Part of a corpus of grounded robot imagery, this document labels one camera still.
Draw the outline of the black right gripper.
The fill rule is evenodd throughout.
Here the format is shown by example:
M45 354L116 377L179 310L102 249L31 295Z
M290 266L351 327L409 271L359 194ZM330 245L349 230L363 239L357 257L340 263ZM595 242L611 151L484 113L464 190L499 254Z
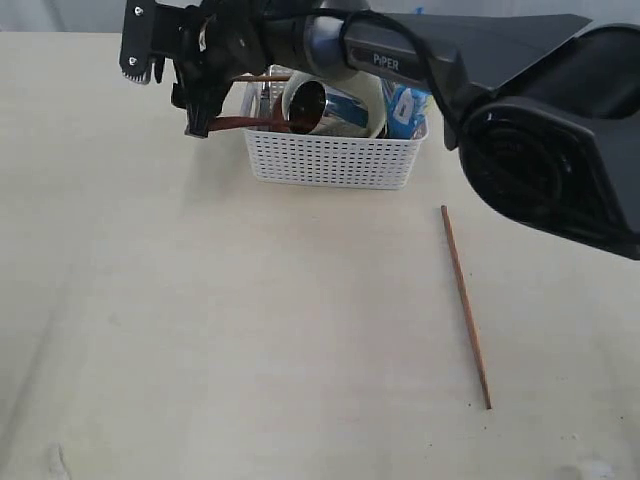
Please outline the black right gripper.
M206 138L233 79L266 68L259 35L263 1L202 1L184 8L172 104L186 107L185 134Z

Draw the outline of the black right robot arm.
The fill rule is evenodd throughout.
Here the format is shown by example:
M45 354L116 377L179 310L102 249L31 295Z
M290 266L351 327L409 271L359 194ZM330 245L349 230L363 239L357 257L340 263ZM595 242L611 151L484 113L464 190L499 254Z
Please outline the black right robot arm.
M445 145L492 209L639 256L639 29L573 15L378 13L363 1L204 1L184 12L172 91L204 136L234 76L278 64L428 90Z

